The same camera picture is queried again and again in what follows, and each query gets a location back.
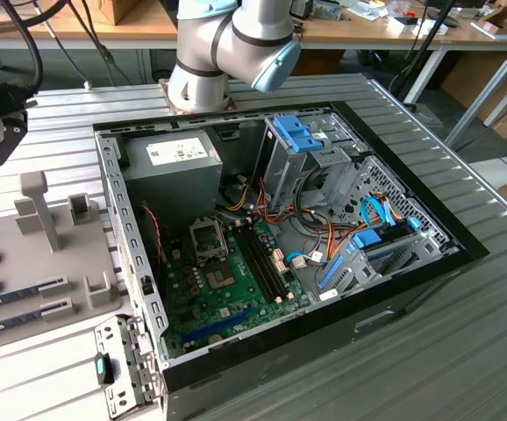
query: expansion slot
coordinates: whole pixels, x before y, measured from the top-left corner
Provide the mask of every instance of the expansion slot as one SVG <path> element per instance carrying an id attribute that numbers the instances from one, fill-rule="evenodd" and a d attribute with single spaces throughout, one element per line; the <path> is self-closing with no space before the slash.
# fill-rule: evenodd
<path id="1" fill-rule="evenodd" d="M 260 287 L 265 301 L 272 303 L 277 297 L 285 297 L 287 292 L 281 279 L 273 262 L 267 257 L 253 228 L 251 226 L 239 228 L 234 232 L 234 238 Z"/>
<path id="2" fill-rule="evenodd" d="M 254 309 L 247 309 L 242 311 L 240 314 L 236 316 L 232 316 L 231 318 L 226 318 L 225 320 L 221 320 L 217 323 L 213 323 L 212 325 L 205 326 L 201 329 L 197 329 L 196 331 L 186 333 L 182 336 L 182 343 L 189 342 L 191 340 L 197 340 L 200 338 L 204 338 L 205 336 L 212 335 L 213 333 L 217 333 L 222 331 L 228 327 L 233 327 L 235 325 L 239 325 L 244 320 L 246 320 L 246 316 L 251 313 Z"/>
<path id="3" fill-rule="evenodd" d="M 18 289 L 17 291 L 4 292 L 3 294 L 0 294 L 0 306 L 9 303 L 15 303 L 16 301 L 24 300 L 30 296 L 38 296 L 42 288 L 51 287 L 58 284 L 59 282 L 64 282 L 63 278 L 57 278 L 48 282 L 42 282 L 32 287 Z"/>
<path id="4" fill-rule="evenodd" d="M 48 305 L 47 307 L 41 308 L 39 310 L 30 311 L 28 313 L 15 316 L 13 318 L 6 318 L 5 320 L 0 320 L 0 332 L 41 320 L 44 317 L 45 313 L 58 311 L 59 309 L 67 306 L 69 306 L 68 301 L 63 300 L 61 302 Z"/>

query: power cable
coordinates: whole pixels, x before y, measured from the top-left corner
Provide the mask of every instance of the power cable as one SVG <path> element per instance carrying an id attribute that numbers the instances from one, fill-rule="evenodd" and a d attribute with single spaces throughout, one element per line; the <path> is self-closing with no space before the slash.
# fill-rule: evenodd
<path id="1" fill-rule="evenodd" d="M 56 15 L 61 9 L 68 3 L 68 0 L 57 0 L 55 4 L 49 7 L 46 11 L 38 16 L 34 16 L 33 18 L 28 18 L 26 20 L 22 20 L 24 27 L 30 28 L 35 25 L 42 24 L 46 20 L 52 18 Z M 13 22 L 2 22 L 0 23 L 0 33 L 2 32 L 10 32 L 16 29 L 16 26 Z"/>
<path id="2" fill-rule="evenodd" d="M 427 14 L 427 5 L 423 9 L 423 17 L 421 18 L 421 24 L 419 25 L 418 34 L 415 36 L 415 39 L 413 40 L 413 44 L 411 44 L 410 51 L 407 52 L 407 54 L 405 55 L 405 57 L 403 59 L 406 63 L 407 63 L 408 59 L 410 58 L 410 56 L 412 55 L 415 45 L 418 43 L 419 35 L 421 34 L 421 28 L 423 28 L 423 23 L 425 22 L 426 14 Z M 400 72 L 398 72 L 397 75 L 394 76 L 394 78 L 390 81 L 390 84 L 388 85 L 388 92 L 391 93 L 392 86 L 394 85 L 394 82 L 397 80 L 398 77 L 403 75 L 403 73 L 405 73 L 405 71 L 408 68 L 410 68 L 410 64 L 408 64 L 405 68 L 403 68 Z"/>
<path id="3" fill-rule="evenodd" d="M 41 13 L 43 13 L 43 11 L 41 10 L 41 8 L 39 7 L 39 5 L 37 4 L 37 0 L 32 0 L 32 3 L 33 3 L 33 7 L 35 8 L 35 10 L 37 11 L 37 13 L 40 15 Z M 91 88 L 92 86 L 92 82 L 89 80 L 88 77 L 86 77 L 82 71 L 78 68 L 78 66 L 76 66 L 76 63 L 74 62 L 74 60 L 72 59 L 72 57 L 70 57 L 70 55 L 68 54 L 66 48 L 62 45 L 62 42 L 61 40 L 59 39 L 59 37 L 57 36 L 56 32 L 54 31 L 53 27 L 51 26 L 51 24 L 48 22 L 48 21 L 45 21 L 44 22 L 44 25 L 46 27 L 46 29 L 48 30 L 49 34 L 51 35 L 51 38 L 54 39 L 54 41 L 57 43 L 57 46 L 59 46 L 59 49 L 62 51 L 62 53 L 64 54 L 64 56 L 67 58 L 68 62 L 70 63 L 70 66 L 72 66 L 72 68 L 74 69 L 74 71 L 80 76 L 81 79 L 84 80 L 84 87 L 86 89 L 89 89 Z"/>
<path id="4" fill-rule="evenodd" d="M 41 83 L 43 82 L 43 61 L 41 60 L 41 54 L 39 53 L 39 49 L 35 45 L 35 41 L 33 40 L 32 35 L 29 33 L 29 30 L 25 26 L 24 22 L 22 21 L 21 17 L 16 12 L 16 9 L 14 9 L 14 6 L 10 3 L 10 0 L 0 0 L 2 7 L 6 10 L 8 13 L 8 16 L 10 16 L 10 19 L 14 26 L 16 26 L 16 29 L 21 34 L 22 38 L 24 39 L 27 48 L 29 49 L 30 54 L 32 55 L 32 61 L 33 61 L 33 79 L 31 84 L 28 84 L 25 86 L 25 90 L 27 91 L 27 94 L 29 96 L 33 96 L 39 92 L 39 88 L 41 87 Z"/>
<path id="5" fill-rule="evenodd" d="M 105 57 L 106 61 L 109 64 L 111 64 L 119 72 L 120 75 L 123 76 L 123 78 L 126 80 L 126 82 L 129 85 L 132 85 L 131 80 L 127 77 L 125 72 L 123 70 L 121 70 L 121 68 L 115 62 L 115 59 L 113 58 L 113 55 L 111 54 L 111 52 L 107 49 L 107 47 L 104 44 L 102 44 L 100 42 L 99 38 L 97 37 L 96 28 L 94 27 L 94 20 L 92 19 L 92 15 L 89 11 L 88 2 L 86 0 L 82 0 L 82 7 L 84 8 L 84 11 L 86 12 L 86 18 L 88 19 L 89 30 L 91 31 L 92 35 L 94 36 L 95 43 L 97 43 L 97 45 L 99 46 L 101 54 Z"/>
<path id="6" fill-rule="evenodd" d="M 102 51 L 102 48 L 100 47 L 100 44 L 94 39 L 94 36 L 89 31 L 88 27 L 86 26 L 85 22 L 83 21 L 82 16 L 80 16 L 80 13 L 78 13 L 78 10 L 74 7 L 74 5 L 70 1 L 68 1 L 68 7 L 74 13 L 76 20 L 78 21 L 78 23 L 80 24 L 82 29 L 86 32 L 86 34 L 89 36 L 89 39 L 92 41 L 92 43 L 96 47 L 96 50 L 99 52 L 100 57 L 104 61 L 105 69 L 107 70 L 107 75 L 109 77 L 111 85 L 117 86 L 115 84 L 115 82 L 113 81 L 113 76 L 111 75 L 110 65 L 107 61 L 107 58 L 104 55 L 104 52 Z"/>
<path id="7" fill-rule="evenodd" d="M 489 130 L 493 129 L 496 125 L 500 125 L 501 123 L 503 123 L 505 121 L 507 121 L 507 114 L 503 115 L 497 121 L 491 123 L 491 125 L 489 125 L 488 127 L 486 127 L 485 130 L 483 132 L 481 132 L 478 136 L 476 136 L 475 138 L 473 138 L 470 141 L 466 142 L 464 145 L 457 147 L 456 149 L 454 149 L 454 151 L 456 153 L 458 153 L 459 151 L 461 151 L 465 147 L 468 147 L 468 146 L 472 145 L 477 140 L 481 139 Z"/>
<path id="8" fill-rule="evenodd" d="M 134 50 L 135 54 L 137 55 L 137 69 L 139 71 L 139 78 L 140 78 L 140 82 L 144 85 L 145 84 L 145 80 L 143 79 L 142 77 L 142 72 L 140 71 L 140 56 L 139 56 L 139 50 Z"/>

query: electronic device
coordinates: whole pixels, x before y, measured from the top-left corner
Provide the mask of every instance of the electronic device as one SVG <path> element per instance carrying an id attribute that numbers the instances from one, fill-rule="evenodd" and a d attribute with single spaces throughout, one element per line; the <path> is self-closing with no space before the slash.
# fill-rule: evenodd
<path id="1" fill-rule="evenodd" d="M 295 18 L 306 19 L 312 13 L 314 0 L 293 0 L 290 5 L 290 14 Z"/>
<path id="2" fill-rule="evenodd" d="M 95 329 L 111 418 L 158 403 L 192 419 L 488 253 L 343 102 L 94 129 L 134 310 Z"/>
<path id="3" fill-rule="evenodd" d="M 434 7 L 436 9 L 442 9 L 442 7 L 446 4 L 447 0 L 427 0 L 426 6 L 427 7 Z M 456 0 L 456 3 L 454 4 L 453 8 L 462 8 L 462 9 L 481 9 L 483 5 L 485 5 L 485 0 Z M 427 16 L 432 20 L 437 20 L 439 18 L 439 12 L 438 11 L 427 11 Z M 458 23 L 458 20 L 455 18 L 451 18 L 450 16 L 447 16 L 445 20 L 443 21 L 443 24 L 448 26 L 449 28 L 456 28 L 460 24 Z"/>

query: metal bracket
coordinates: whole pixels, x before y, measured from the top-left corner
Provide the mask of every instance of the metal bracket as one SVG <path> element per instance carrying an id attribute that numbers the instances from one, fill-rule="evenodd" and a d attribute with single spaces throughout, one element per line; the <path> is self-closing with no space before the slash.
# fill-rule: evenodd
<path id="1" fill-rule="evenodd" d="M 161 396 L 154 347 L 142 318 L 109 318 L 94 329 L 97 351 L 109 355 L 113 383 L 105 388 L 110 419 Z"/>

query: red wire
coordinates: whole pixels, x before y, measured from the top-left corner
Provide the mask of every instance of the red wire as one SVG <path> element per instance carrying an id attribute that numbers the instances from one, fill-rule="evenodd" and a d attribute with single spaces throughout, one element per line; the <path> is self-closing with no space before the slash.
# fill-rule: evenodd
<path id="1" fill-rule="evenodd" d="M 162 264 L 162 236 L 160 234 L 160 223 L 158 221 L 158 218 L 156 215 L 154 215 L 154 212 L 150 210 L 150 208 L 144 204 L 140 206 L 142 209 L 146 211 L 148 215 L 150 215 L 150 218 L 152 218 L 154 222 L 154 226 L 156 227 L 156 238 L 158 240 L 158 280 L 160 280 L 160 266 Z"/>

